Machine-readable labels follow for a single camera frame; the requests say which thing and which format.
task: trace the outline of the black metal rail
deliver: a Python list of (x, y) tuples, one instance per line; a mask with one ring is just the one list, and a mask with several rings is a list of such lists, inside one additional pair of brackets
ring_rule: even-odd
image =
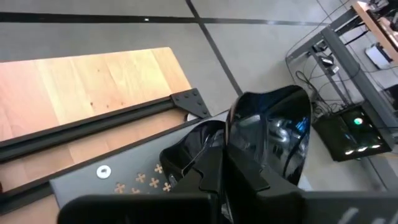
[(0, 194), (0, 215), (14, 211), (52, 194), (53, 192), (49, 180), (53, 178), (88, 166), (109, 156), (119, 154), (120, 152), (159, 138), (178, 129), (195, 124), (201, 119), (209, 117), (210, 114), (198, 90), (192, 89), (175, 93), (158, 100), (130, 106), (121, 110), (0, 142), (0, 158), (1, 161), (4, 162), (15, 157), (25, 156), (173, 108), (183, 109), (188, 113), (194, 114), (198, 118), (119, 149), (107, 152), (98, 157), (75, 164), (74, 166), (29, 182), (28, 184), (8, 190)]
[(196, 89), (183, 91), (158, 100), (0, 142), (0, 162), (26, 156), (173, 108), (187, 110), (199, 118), (209, 115)]

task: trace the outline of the wooden tabletop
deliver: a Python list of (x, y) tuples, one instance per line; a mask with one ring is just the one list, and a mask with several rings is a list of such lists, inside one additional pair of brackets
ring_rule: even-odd
[[(378, 28), (375, 22), (371, 19), (371, 17), (367, 14), (367, 10), (370, 9), (369, 5), (365, 2), (358, 1), (353, 4), (353, 8), (356, 11), (357, 15), (362, 18), (362, 21), (366, 24), (369, 30), (373, 33), (373, 35), (377, 38), (380, 44), (384, 47), (390, 58), (393, 60), (392, 63), (398, 65), (398, 52), (392, 46), (392, 44), (388, 41), (388, 38), (382, 33), (382, 31)], [(385, 20), (381, 19), (379, 21), (380, 25), (384, 28), (385, 32), (388, 36), (393, 40), (393, 42), (397, 42), (396, 36), (397, 32), (394, 32), (390, 29), (388, 24), (386, 24)]]
[[(0, 141), (189, 89), (170, 48), (0, 63)], [(175, 127), (184, 117), (169, 110), (1, 164), (3, 190)], [(55, 223), (57, 212), (52, 195), (0, 223)]]

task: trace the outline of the metal washer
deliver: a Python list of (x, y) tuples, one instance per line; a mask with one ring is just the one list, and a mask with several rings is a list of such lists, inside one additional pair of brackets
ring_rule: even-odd
[(112, 170), (107, 165), (102, 165), (97, 169), (97, 177), (100, 179), (107, 179), (112, 173)]

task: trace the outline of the black box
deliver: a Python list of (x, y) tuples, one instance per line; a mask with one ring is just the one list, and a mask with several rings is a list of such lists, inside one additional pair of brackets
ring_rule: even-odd
[(391, 136), (386, 137), (385, 127), (376, 126), (365, 111), (363, 105), (355, 105), (312, 124), (334, 161), (391, 152), (385, 140)]

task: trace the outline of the gray floor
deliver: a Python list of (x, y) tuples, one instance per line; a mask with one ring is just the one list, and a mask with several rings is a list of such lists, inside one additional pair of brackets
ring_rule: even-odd
[[(193, 0), (202, 17), (268, 19), (273, 21), (330, 22), (346, 11), (339, 0)], [(184, 0), (5, 0), (0, 10), (69, 14), (123, 14), (136, 16), (192, 17)], [(222, 56), (243, 91), (270, 91), (294, 83), (284, 58), (287, 51), (316, 27), (287, 25), (207, 24)], [(352, 31), (346, 42), (361, 31)], [(374, 37), (367, 35), (351, 44), (352, 53), (368, 71), (375, 68), (363, 50)], [(85, 55), (123, 50), (170, 47), (191, 85), (203, 95), (213, 115), (231, 105), (237, 94), (196, 24), (0, 24), (0, 60)], [(292, 66), (302, 69), (305, 62)], [(305, 64), (310, 72), (313, 61)], [(314, 75), (321, 75), (319, 69)], [(377, 72), (375, 80), (385, 85), (397, 82), (392, 71)], [(320, 87), (326, 82), (319, 78)], [(330, 86), (325, 98), (335, 97)], [(396, 161), (390, 163), (396, 167)], [(377, 188), (358, 161), (333, 162), (315, 131), (305, 175), (315, 190), (373, 190)]]

